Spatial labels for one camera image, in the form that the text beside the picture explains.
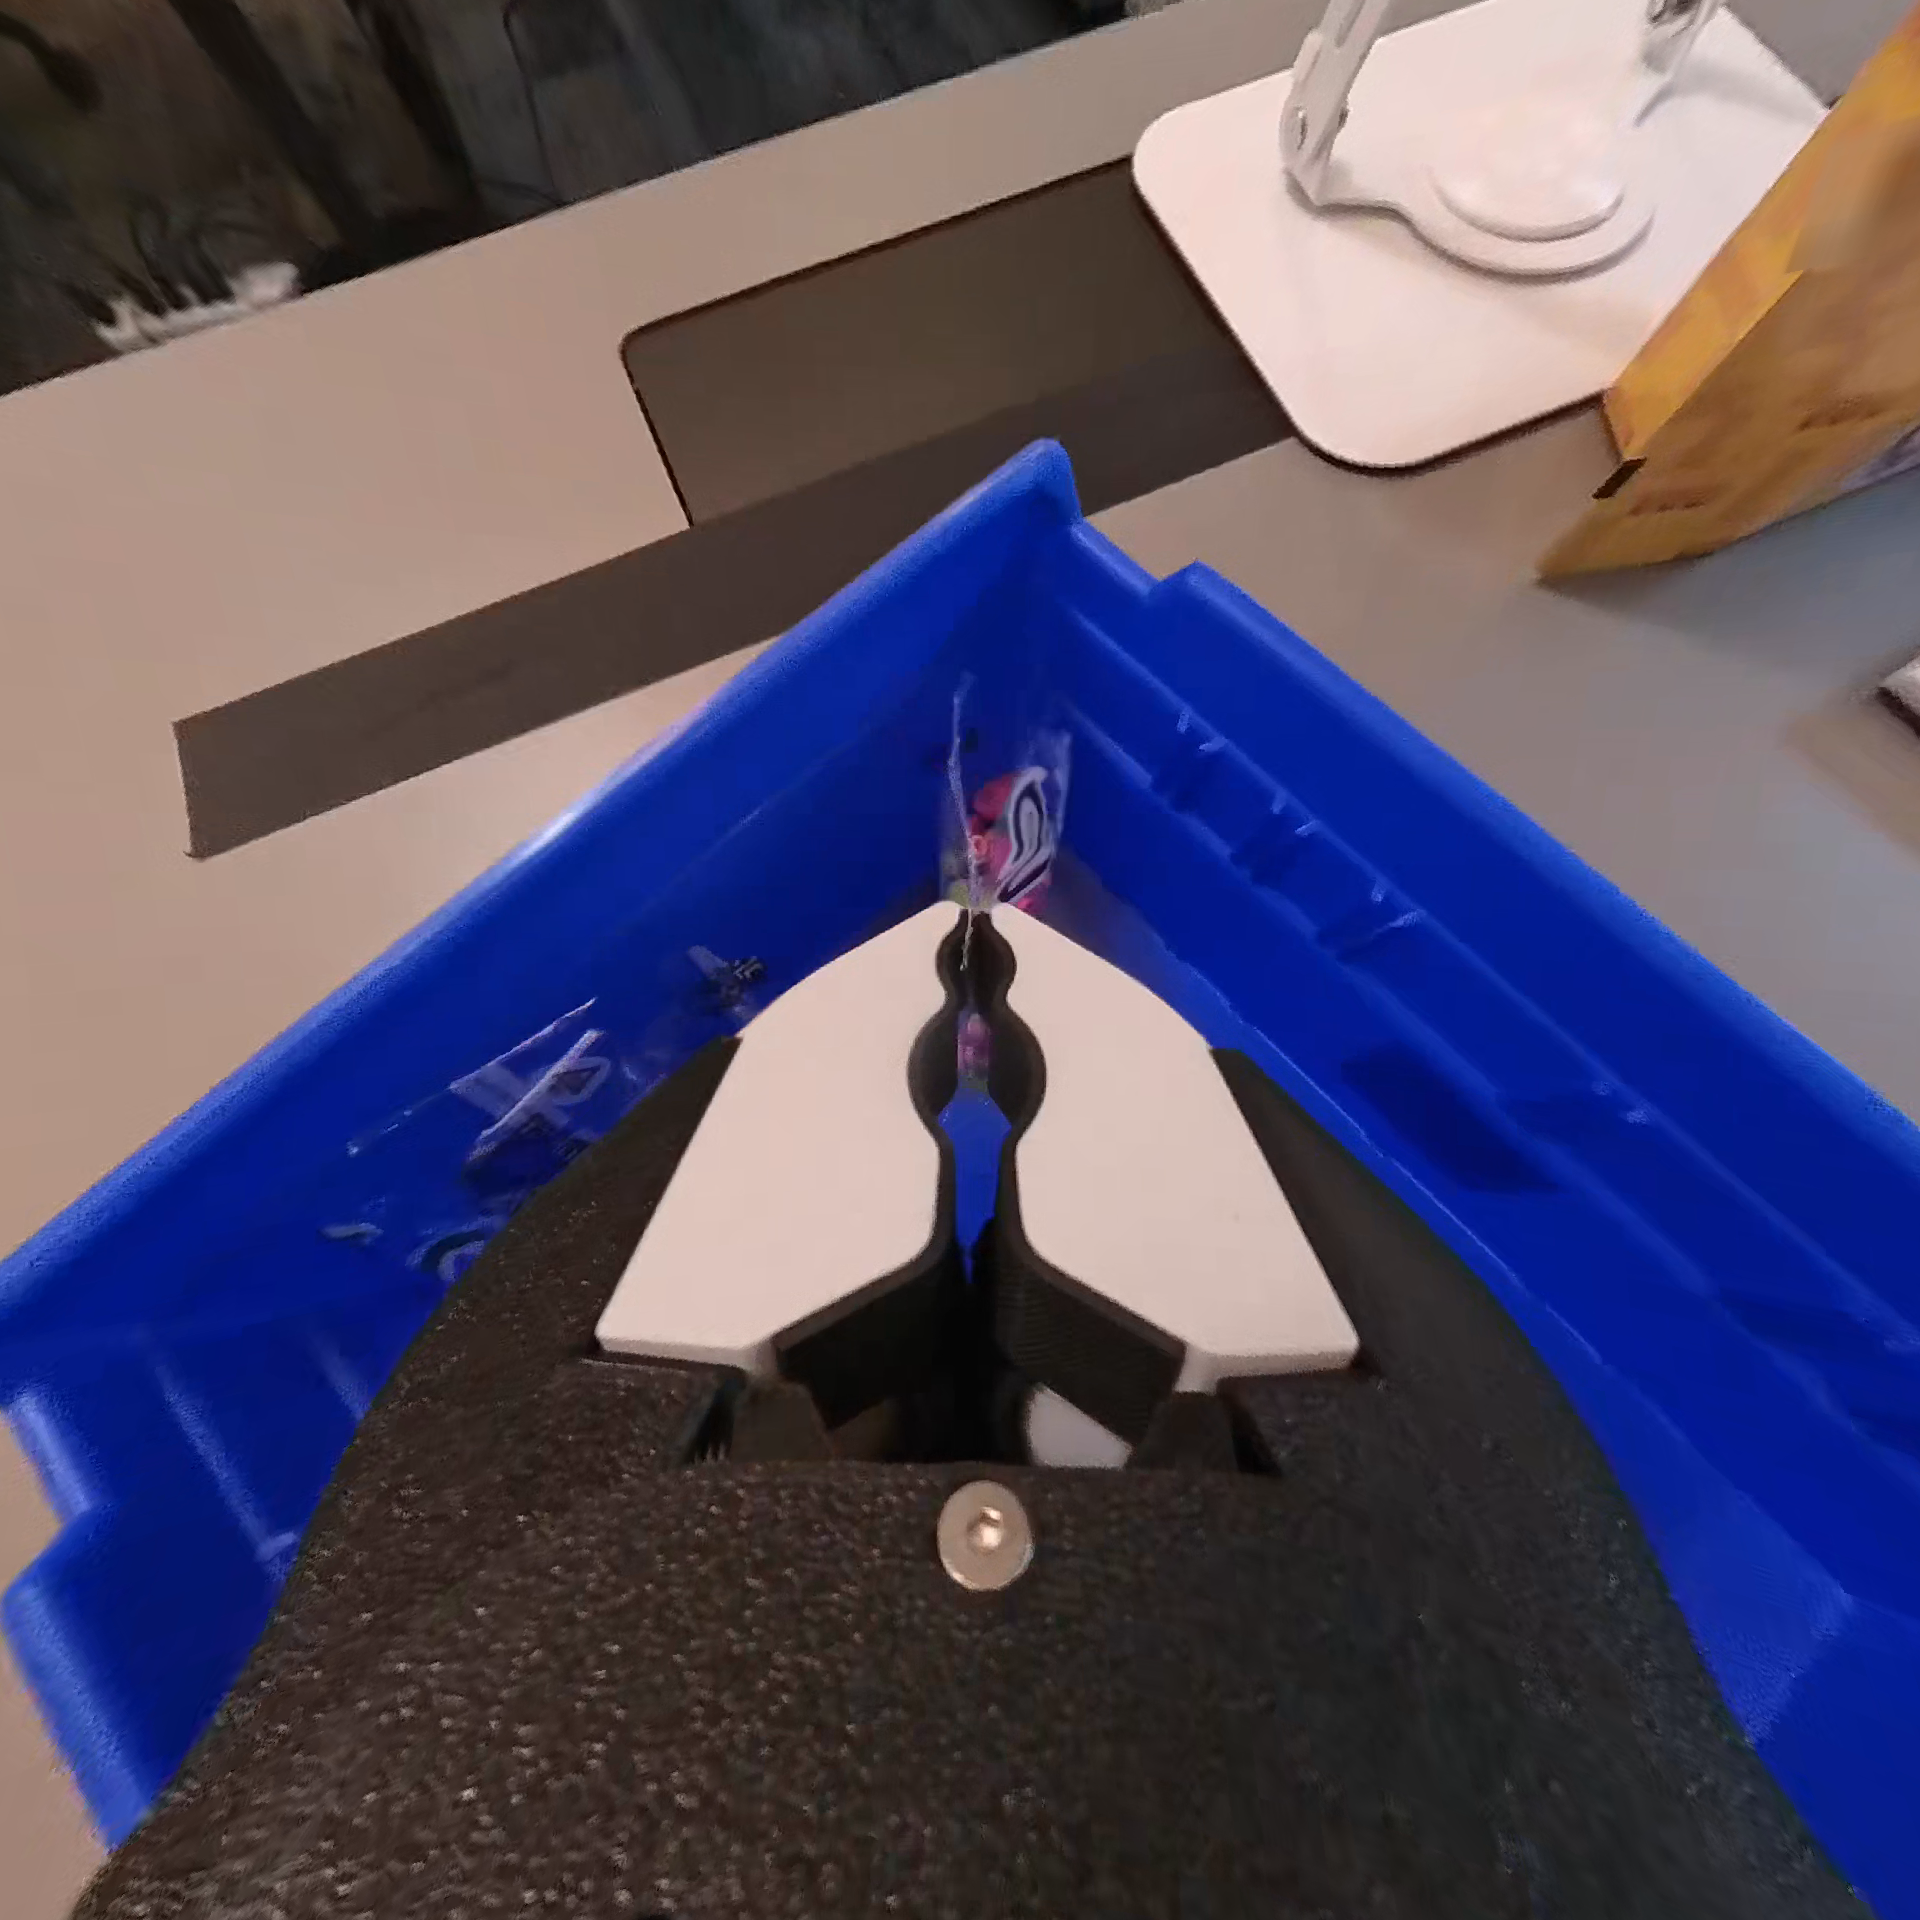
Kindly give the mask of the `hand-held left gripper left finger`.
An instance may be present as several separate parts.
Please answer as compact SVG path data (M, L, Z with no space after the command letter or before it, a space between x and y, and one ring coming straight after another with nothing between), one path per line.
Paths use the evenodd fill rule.
M615 1357L809 1392L824 1426L909 1395L965 1337L952 1144L965 909L809 973L733 1040L608 1304Z

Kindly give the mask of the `clear printed plastic packet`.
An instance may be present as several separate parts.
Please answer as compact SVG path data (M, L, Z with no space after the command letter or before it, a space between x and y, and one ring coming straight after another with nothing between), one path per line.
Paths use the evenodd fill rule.
M618 976L352 1137L319 1189L332 1251L445 1289L512 1216L705 1042L773 997L760 955L689 944Z

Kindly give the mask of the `blue plastic bin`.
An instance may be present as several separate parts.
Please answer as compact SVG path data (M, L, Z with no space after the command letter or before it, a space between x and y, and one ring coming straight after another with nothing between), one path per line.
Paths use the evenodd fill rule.
M1359 1335L1026 1451L596 1321L743 1027L942 899L961 674L1041 921L1202 1030ZM447 1287L352 1137L689 944L773 997ZM1914 1914L1914 1126L1038 442L4 1259L72 1914Z

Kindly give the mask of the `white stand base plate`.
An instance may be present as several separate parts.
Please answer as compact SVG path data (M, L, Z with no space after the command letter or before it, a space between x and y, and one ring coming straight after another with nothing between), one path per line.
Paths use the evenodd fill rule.
M1327 3L1134 152L1302 438L1373 471L1597 397L1829 117L1725 3L1390 15Z

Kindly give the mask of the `dark desk cover panel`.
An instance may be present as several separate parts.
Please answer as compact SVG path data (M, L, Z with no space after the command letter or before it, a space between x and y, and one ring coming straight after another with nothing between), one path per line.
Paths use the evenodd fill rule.
M688 521L175 722L194 858L786 632L1030 440L1103 512L1296 437L1127 159L637 326Z

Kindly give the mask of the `pink bead packet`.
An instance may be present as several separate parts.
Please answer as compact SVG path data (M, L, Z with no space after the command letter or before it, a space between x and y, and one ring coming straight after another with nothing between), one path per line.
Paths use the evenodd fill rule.
M998 709L981 677L951 688L940 757L942 899L935 945L952 1071L1013 1126L1040 1105L1040 1042L1013 1013L1016 914L1040 918L1065 842L1071 734L1065 711L1022 695Z

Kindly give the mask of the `yellow cardboard box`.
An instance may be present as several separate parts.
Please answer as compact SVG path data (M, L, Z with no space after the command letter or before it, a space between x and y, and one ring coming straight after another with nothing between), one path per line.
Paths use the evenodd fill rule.
M1914 465L1918 14L1602 394L1618 465L1542 581L1712 554Z

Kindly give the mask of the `grey desk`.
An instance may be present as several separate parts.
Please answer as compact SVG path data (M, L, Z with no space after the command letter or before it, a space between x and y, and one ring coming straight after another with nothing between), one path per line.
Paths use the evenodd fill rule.
M174 722L685 526L618 350L1127 159L1313 3L1177 3L4 397L4 1251L752 657L194 858ZM1094 513L1213 565L1914 1117L1914 473L1528 590L1589 413L1373 475L1296 440Z

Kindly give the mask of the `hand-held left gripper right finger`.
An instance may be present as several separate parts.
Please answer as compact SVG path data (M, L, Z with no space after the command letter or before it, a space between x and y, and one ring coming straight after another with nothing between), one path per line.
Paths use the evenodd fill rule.
M1215 1051L1137 977L1023 912L972 926L1008 1122L991 1337L1026 1451L1137 1451L1181 1393L1349 1369L1359 1335Z

